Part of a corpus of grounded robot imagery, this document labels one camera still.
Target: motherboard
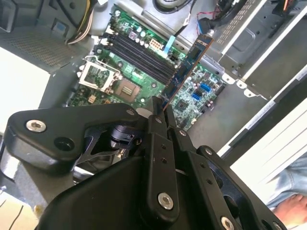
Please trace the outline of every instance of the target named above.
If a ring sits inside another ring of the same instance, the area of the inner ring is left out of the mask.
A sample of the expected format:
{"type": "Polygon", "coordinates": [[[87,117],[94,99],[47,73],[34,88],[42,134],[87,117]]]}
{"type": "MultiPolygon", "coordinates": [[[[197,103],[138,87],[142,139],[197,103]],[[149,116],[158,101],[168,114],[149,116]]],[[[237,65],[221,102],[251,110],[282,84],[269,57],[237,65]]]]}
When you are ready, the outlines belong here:
{"type": "MultiPolygon", "coordinates": [[[[152,96],[161,96],[185,54],[129,16],[118,6],[79,74],[79,88],[68,106],[127,103],[145,107],[152,96]]],[[[197,64],[171,101],[177,125],[188,130],[223,90],[224,83],[197,64]]]]}

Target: yellow wire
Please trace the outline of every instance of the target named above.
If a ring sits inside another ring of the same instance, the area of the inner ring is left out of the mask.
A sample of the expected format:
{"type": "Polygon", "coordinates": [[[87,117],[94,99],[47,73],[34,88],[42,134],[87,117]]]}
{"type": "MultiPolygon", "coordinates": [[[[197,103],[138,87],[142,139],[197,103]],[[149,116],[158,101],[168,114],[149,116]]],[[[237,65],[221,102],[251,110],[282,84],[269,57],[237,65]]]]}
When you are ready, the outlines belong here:
{"type": "Polygon", "coordinates": [[[77,32],[79,32],[79,31],[81,30],[83,24],[84,24],[85,21],[86,21],[86,17],[87,17],[87,13],[88,13],[88,11],[89,11],[89,9],[90,9],[90,5],[91,5],[90,0],[87,0],[87,1],[86,1],[86,10],[85,10],[85,14],[84,14],[84,16],[83,16],[82,22],[81,22],[80,27],[79,27],[79,29],[77,30],[77,32]]]}

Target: jeans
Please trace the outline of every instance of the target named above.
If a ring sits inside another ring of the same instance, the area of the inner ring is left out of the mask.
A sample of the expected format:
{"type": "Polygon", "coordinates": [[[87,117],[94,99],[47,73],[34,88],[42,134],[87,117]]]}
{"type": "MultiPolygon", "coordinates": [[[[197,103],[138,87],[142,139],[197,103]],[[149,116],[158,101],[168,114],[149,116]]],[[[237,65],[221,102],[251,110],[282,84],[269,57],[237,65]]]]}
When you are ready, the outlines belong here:
{"type": "MultiPolygon", "coordinates": [[[[261,200],[272,210],[294,194],[307,196],[307,153],[290,164],[263,188],[261,200]]],[[[307,229],[307,224],[295,228],[307,229]]]]}

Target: person's hand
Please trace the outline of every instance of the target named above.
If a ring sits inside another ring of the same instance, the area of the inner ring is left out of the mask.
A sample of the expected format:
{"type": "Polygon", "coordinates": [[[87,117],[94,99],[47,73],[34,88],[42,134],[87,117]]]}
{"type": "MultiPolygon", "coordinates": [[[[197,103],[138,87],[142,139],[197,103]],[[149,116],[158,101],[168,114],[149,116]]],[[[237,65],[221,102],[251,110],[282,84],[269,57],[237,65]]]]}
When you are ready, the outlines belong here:
{"type": "Polygon", "coordinates": [[[307,223],[307,197],[293,195],[281,202],[273,213],[286,227],[307,223]]]}

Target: cable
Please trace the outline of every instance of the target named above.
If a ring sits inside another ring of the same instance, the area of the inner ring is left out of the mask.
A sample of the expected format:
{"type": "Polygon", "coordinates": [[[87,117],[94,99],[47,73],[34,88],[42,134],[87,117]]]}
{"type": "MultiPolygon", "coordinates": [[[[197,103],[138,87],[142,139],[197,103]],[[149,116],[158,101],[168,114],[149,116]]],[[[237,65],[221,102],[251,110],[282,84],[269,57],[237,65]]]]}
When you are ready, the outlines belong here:
{"type": "Polygon", "coordinates": [[[196,3],[196,0],[193,0],[191,7],[190,7],[190,11],[188,14],[188,17],[185,19],[185,22],[183,23],[182,27],[175,33],[174,37],[177,37],[179,34],[181,34],[181,32],[188,26],[189,22],[190,22],[190,17],[191,17],[191,13],[192,13],[192,9],[194,7],[196,3]]]}
{"type": "Polygon", "coordinates": [[[180,5],[178,5],[178,6],[168,8],[168,7],[161,6],[161,5],[158,3],[158,0],[153,0],[153,6],[154,6],[154,8],[155,8],[157,11],[159,11],[160,13],[170,14],[170,13],[175,13],[175,12],[181,10],[181,9],[184,8],[186,5],[188,5],[191,1],[192,1],[192,0],[186,0],[185,2],[183,2],[182,4],[180,4],[180,5]]]}
{"type": "Polygon", "coordinates": [[[90,0],[87,0],[87,1],[86,1],[85,14],[84,14],[84,16],[83,16],[83,18],[82,18],[82,21],[81,21],[81,23],[80,23],[80,25],[79,25],[79,28],[78,28],[77,32],[79,32],[79,31],[81,30],[82,26],[83,26],[84,23],[86,22],[86,18],[87,18],[87,14],[89,13],[90,6],[91,6],[91,1],[90,1],[90,0]]]}
{"type": "Polygon", "coordinates": [[[65,16],[67,17],[67,19],[70,21],[70,23],[74,26],[74,27],[78,27],[77,23],[72,19],[71,15],[68,13],[68,11],[65,9],[63,3],[61,2],[61,0],[57,0],[57,3],[59,4],[59,7],[61,8],[61,10],[63,11],[63,13],[65,14],[65,16]]]}
{"type": "MultiPolygon", "coordinates": [[[[196,14],[197,21],[199,20],[199,15],[200,15],[200,14],[212,14],[212,17],[214,17],[214,15],[215,15],[216,13],[219,13],[219,12],[220,12],[220,11],[199,12],[199,13],[196,14]]],[[[199,25],[198,25],[198,23],[197,23],[197,25],[196,25],[197,35],[200,34],[200,33],[199,33],[199,30],[198,30],[198,27],[199,27],[199,25]]]]}
{"type": "Polygon", "coordinates": [[[89,21],[88,21],[88,24],[87,24],[85,31],[83,33],[81,33],[80,36],[77,37],[75,40],[68,42],[67,43],[68,45],[72,45],[72,44],[75,44],[77,42],[80,42],[81,40],[83,40],[87,36],[87,34],[90,32],[90,29],[91,29],[91,26],[92,26],[93,15],[94,15],[94,10],[92,10],[92,13],[90,15],[90,18],[89,18],[89,21]]]}
{"type": "Polygon", "coordinates": [[[247,0],[240,0],[235,5],[232,4],[232,1],[228,1],[225,7],[221,12],[219,12],[218,16],[212,20],[209,18],[200,19],[199,25],[202,33],[205,34],[210,29],[214,29],[216,27],[220,27],[229,23],[235,16],[239,13],[239,11],[243,8],[247,0]]]}

